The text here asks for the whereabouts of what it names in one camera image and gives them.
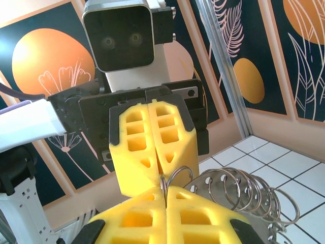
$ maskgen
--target silver pole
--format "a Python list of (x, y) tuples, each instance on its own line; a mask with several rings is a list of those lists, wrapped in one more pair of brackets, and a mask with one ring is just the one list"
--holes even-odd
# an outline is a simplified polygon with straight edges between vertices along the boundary
[(246, 138), (253, 134), (252, 127), (249, 122), (244, 99), (238, 87), (233, 64), (226, 51), (221, 29), (213, 11), (211, 0), (196, 0), (196, 2), (199, 12), (206, 23), (205, 29), (211, 42), (214, 58), (218, 65), (220, 75), (222, 75), (224, 87), (229, 97), (240, 134), (242, 138)]

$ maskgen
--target white tile floor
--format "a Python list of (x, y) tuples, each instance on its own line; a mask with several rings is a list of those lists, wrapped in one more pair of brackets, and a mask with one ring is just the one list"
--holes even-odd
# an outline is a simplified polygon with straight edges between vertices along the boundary
[[(300, 209), (300, 219), (287, 228), (293, 244), (325, 243), (325, 164), (284, 147), (251, 136), (200, 163), (200, 173), (229, 166), (262, 177), (271, 187), (291, 195)], [(295, 211), (278, 194), (283, 218), (292, 220)], [(278, 237), (280, 244), (285, 239)]]

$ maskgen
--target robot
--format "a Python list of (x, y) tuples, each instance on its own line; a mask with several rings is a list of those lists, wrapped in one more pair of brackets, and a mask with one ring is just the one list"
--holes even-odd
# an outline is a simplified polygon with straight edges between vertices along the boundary
[(30, 95), (0, 114), (0, 159), (9, 168), (0, 208), (18, 244), (64, 243), (38, 200), (29, 143), (76, 131), (102, 164), (113, 160), (131, 199), (95, 216), (73, 244), (263, 243), (243, 216), (182, 188), (198, 176), (209, 134), (200, 81), (169, 79), (163, 44), (176, 38), (174, 15), (164, 0), (86, 1), (84, 29), (108, 84)]

